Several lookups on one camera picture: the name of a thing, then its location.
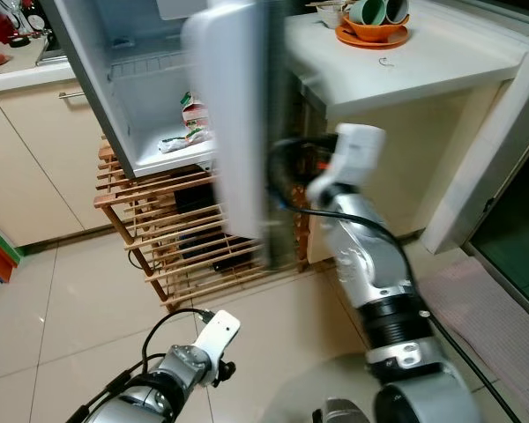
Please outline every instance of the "ceramic tile floor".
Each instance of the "ceramic tile floor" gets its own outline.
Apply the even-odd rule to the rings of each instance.
[[[143,338],[164,311],[122,246],[111,234],[29,256],[11,283],[0,286],[0,423],[63,422],[138,360]],[[464,256],[460,250],[432,256],[419,243],[407,253],[419,276]],[[237,373],[217,389],[196,390],[179,422],[311,422],[322,400],[337,395],[371,417],[377,385],[364,371],[363,344],[334,269],[317,267],[202,304],[241,320],[226,356]],[[189,343],[199,330],[192,315],[178,316],[161,328],[151,351]],[[487,423],[508,422],[466,364],[451,357]],[[495,384],[529,421],[502,382]]]

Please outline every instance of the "wooden shoe rack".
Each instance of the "wooden shoe rack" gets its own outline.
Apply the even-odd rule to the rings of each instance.
[[[256,241],[223,232],[219,204],[184,209],[177,201],[188,189],[211,189],[214,175],[191,166],[129,180],[109,145],[99,159],[94,207],[106,213],[168,310],[266,274]],[[115,211],[122,206],[124,219]]]

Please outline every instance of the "green cup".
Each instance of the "green cup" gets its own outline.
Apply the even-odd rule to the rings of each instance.
[[[359,0],[351,6],[349,18],[355,24],[382,25],[386,18],[384,0]]]

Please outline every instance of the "cabinet handle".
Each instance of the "cabinet handle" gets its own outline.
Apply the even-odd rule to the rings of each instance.
[[[81,95],[85,95],[85,92],[84,91],[81,91],[80,93],[70,93],[70,94],[67,94],[67,93],[64,93],[64,92],[60,92],[59,93],[59,99],[69,99],[70,97],[80,97]]]

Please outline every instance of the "pink rug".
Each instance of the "pink rug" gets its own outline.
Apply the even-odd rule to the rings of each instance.
[[[472,257],[422,279],[420,291],[529,412],[529,315]]]

